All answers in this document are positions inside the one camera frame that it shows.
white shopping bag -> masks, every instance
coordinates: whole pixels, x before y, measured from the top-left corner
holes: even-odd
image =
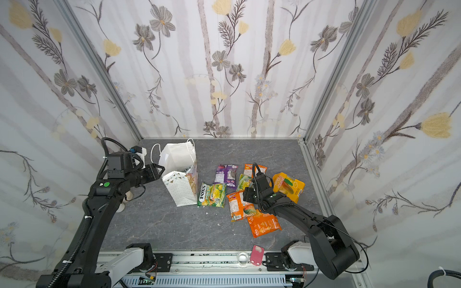
[[[193,143],[192,139],[168,143],[160,152],[159,165],[165,167],[162,181],[177,207],[197,204],[198,173]]]

green snack bag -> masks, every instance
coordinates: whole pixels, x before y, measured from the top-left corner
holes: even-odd
[[[202,183],[200,194],[197,201],[198,206],[224,207],[224,198],[226,196],[226,185],[219,183],[208,185]]]

cable tie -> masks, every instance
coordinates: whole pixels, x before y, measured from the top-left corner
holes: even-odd
[[[445,269],[444,269],[444,268],[442,268],[441,266],[439,266],[438,269],[443,271],[443,275],[444,275],[444,276],[447,276],[447,272],[445,272]]]

purple snack bag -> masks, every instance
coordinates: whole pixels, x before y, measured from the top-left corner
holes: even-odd
[[[238,166],[237,165],[219,165],[216,169],[216,176],[214,178],[214,184],[216,183],[223,183],[226,184],[227,187],[235,188],[236,187],[236,171]]]

orange chip bag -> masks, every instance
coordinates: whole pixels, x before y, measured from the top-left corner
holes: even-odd
[[[261,213],[259,210],[256,210],[255,216],[250,216],[247,220],[254,238],[271,233],[277,229],[282,230],[277,217],[272,214]]]
[[[261,172],[265,173],[267,171],[267,167],[265,166],[261,166],[261,165],[258,165],[259,168],[261,169]],[[243,170],[243,174],[248,176],[248,177],[251,177],[253,178],[253,164],[245,164],[245,170]]]
[[[227,198],[229,198],[231,222],[256,215],[254,204],[243,201],[243,191],[231,193]]]

